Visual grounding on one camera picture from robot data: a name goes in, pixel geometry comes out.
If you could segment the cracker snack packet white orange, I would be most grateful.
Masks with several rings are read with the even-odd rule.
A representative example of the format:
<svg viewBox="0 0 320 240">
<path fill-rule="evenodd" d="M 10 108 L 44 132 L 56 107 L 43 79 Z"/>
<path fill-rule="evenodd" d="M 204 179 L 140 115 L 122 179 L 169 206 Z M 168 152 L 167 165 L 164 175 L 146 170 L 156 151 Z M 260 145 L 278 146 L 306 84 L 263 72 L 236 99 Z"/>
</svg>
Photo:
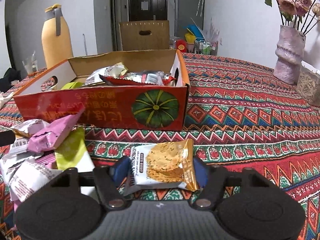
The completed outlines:
<svg viewBox="0 0 320 240">
<path fill-rule="evenodd" d="M 193 146 L 193 140 L 187 139 L 131 148 L 131 164 L 124 195 L 149 189 L 199 190 Z"/>
</svg>

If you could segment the white cotton gloves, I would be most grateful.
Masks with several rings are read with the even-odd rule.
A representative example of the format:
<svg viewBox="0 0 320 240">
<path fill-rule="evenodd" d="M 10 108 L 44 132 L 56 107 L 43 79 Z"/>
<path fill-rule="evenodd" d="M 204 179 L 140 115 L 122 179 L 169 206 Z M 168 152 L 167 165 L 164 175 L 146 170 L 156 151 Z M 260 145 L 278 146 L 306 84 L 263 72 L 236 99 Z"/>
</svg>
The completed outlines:
<svg viewBox="0 0 320 240">
<path fill-rule="evenodd" d="M 15 94 L 14 92 L 11 92 L 7 96 L 5 96 L 3 92 L 0 93 L 0 109 L 2 109 L 3 106 L 12 99 L 14 94 Z"/>
</svg>

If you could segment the pink snack packet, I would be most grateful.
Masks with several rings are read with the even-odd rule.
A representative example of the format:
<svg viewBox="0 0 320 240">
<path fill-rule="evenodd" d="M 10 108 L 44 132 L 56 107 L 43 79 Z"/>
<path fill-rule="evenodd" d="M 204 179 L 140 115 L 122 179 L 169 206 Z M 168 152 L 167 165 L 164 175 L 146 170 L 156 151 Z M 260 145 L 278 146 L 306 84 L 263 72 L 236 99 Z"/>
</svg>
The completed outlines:
<svg viewBox="0 0 320 240">
<path fill-rule="evenodd" d="M 57 149 L 76 125 L 84 110 L 85 108 L 82 108 L 76 114 L 59 118 L 34 134 L 29 139 L 27 150 L 41 153 Z"/>
</svg>

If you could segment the white green snack packet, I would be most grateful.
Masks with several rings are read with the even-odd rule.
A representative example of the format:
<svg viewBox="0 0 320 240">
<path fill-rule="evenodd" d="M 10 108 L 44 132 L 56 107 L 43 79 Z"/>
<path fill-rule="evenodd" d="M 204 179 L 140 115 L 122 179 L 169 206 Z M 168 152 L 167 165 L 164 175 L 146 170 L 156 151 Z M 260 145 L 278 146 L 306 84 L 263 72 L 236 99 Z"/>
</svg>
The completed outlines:
<svg viewBox="0 0 320 240">
<path fill-rule="evenodd" d="M 91 172 L 95 168 L 85 145 L 83 127 L 72 130 L 54 153 L 58 170 L 74 167 L 78 172 Z"/>
</svg>

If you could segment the black folding chair with clothes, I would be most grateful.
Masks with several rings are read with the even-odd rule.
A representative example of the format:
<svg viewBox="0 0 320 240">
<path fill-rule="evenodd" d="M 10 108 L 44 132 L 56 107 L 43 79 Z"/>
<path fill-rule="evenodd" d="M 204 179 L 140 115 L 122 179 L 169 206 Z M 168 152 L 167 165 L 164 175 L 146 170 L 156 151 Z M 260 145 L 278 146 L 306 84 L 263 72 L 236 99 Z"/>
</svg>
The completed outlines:
<svg viewBox="0 0 320 240">
<path fill-rule="evenodd" d="M 0 91 L 5 93 L 14 85 L 13 81 L 21 81 L 21 71 L 14 68 L 9 68 L 4 76 L 0 79 Z"/>
</svg>

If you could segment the glass cup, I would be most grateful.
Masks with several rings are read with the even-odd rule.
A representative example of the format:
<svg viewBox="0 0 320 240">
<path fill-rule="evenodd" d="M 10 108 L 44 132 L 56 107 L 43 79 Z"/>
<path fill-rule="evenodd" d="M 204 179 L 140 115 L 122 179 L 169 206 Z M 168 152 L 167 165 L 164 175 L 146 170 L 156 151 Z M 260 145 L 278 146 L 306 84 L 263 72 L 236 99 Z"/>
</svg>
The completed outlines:
<svg viewBox="0 0 320 240">
<path fill-rule="evenodd" d="M 28 76 L 34 76 L 38 72 L 38 64 L 36 58 L 36 51 L 33 51 L 31 57 L 22 61 L 25 71 Z"/>
</svg>

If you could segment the red cardboard pumpkin box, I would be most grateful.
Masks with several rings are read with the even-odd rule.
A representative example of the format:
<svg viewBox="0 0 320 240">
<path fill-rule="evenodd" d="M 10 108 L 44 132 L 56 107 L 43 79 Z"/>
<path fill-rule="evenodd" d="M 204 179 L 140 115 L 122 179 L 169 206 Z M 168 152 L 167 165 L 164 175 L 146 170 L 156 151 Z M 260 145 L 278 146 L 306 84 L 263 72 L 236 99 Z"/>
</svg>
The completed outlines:
<svg viewBox="0 0 320 240">
<path fill-rule="evenodd" d="M 109 86 L 64 89 L 84 82 L 95 70 L 123 63 L 131 72 L 162 70 L 173 86 Z M 14 100 L 24 120 L 52 122 L 81 112 L 80 124 L 104 128 L 180 131 L 184 126 L 189 77 L 178 50 L 114 51 L 66 59 L 24 85 Z"/>
</svg>

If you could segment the yellow thermos jug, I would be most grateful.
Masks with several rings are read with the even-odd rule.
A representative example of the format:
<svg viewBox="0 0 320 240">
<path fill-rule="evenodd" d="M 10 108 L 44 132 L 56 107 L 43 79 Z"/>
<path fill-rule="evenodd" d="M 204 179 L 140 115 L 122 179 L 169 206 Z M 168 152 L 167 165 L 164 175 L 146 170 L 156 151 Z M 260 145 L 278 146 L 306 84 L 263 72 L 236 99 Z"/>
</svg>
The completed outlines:
<svg viewBox="0 0 320 240">
<path fill-rule="evenodd" d="M 72 58 L 73 50 L 68 24 L 62 14 L 62 5 L 54 4 L 45 10 L 41 41 L 47 69 Z"/>
</svg>

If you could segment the clear container of seeds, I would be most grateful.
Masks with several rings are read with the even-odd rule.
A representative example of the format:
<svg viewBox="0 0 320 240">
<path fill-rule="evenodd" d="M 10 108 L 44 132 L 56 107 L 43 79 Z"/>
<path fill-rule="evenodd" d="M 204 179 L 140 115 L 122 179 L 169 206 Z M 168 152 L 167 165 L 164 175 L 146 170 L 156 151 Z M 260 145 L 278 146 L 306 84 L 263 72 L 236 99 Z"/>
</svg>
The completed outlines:
<svg viewBox="0 0 320 240">
<path fill-rule="evenodd" d="M 308 104 L 319 107 L 319 70 L 301 66 L 296 92 Z"/>
</svg>

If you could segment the wooden chair back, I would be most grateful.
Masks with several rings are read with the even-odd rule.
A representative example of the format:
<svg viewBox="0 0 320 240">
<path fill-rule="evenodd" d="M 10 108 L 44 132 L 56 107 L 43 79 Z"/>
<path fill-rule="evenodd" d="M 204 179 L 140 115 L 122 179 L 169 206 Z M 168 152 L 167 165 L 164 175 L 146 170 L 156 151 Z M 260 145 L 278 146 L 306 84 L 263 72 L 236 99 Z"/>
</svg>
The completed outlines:
<svg viewBox="0 0 320 240">
<path fill-rule="evenodd" d="M 123 51 L 169 49 L 169 21 L 121 22 L 120 38 Z"/>
</svg>

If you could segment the pink textured vase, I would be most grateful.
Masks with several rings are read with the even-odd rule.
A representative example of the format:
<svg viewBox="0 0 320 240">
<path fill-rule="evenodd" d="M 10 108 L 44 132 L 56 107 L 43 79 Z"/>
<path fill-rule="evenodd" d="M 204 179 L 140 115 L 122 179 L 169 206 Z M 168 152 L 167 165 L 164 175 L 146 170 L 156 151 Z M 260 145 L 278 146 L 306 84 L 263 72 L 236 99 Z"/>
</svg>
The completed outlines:
<svg viewBox="0 0 320 240">
<path fill-rule="evenodd" d="M 273 75 L 279 80 L 296 85 L 304 56 L 306 36 L 297 29 L 281 25 L 275 54 L 278 57 Z"/>
</svg>

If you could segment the grey refrigerator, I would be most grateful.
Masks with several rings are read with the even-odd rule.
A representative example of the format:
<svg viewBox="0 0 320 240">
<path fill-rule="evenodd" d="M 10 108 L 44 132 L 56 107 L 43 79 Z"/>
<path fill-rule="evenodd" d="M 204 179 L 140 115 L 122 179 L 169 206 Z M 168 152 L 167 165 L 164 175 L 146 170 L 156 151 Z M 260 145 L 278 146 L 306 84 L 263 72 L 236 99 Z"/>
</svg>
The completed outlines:
<svg viewBox="0 0 320 240">
<path fill-rule="evenodd" d="M 204 22 L 204 0 L 175 0 L 175 36 L 184 38 L 189 25 L 201 29 Z"/>
</svg>

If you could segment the dark front door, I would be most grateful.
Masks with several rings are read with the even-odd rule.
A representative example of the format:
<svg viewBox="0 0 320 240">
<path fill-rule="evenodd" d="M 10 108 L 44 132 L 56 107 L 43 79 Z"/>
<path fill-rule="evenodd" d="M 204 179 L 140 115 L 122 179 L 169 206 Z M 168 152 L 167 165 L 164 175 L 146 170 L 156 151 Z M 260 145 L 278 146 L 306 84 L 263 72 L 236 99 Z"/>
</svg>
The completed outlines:
<svg viewBox="0 0 320 240">
<path fill-rule="evenodd" d="M 168 19 L 168 0 L 129 0 L 129 21 Z"/>
</svg>

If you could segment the dried pink roses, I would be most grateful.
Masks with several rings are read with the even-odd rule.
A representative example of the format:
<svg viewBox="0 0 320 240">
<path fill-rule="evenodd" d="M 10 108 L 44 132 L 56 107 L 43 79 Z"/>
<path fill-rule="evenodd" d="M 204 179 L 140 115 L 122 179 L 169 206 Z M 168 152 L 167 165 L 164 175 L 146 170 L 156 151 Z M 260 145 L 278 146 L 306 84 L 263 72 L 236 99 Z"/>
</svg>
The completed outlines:
<svg viewBox="0 0 320 240">
<path fill-rule="evenodd" d="M 275 2 L 284 26 L 291 26 L 306 35 L 319 24 L 317 0 L 275 0 Z M 272 7 L 272 0 L 264 0 L 264 3 Z"/>
</svg>

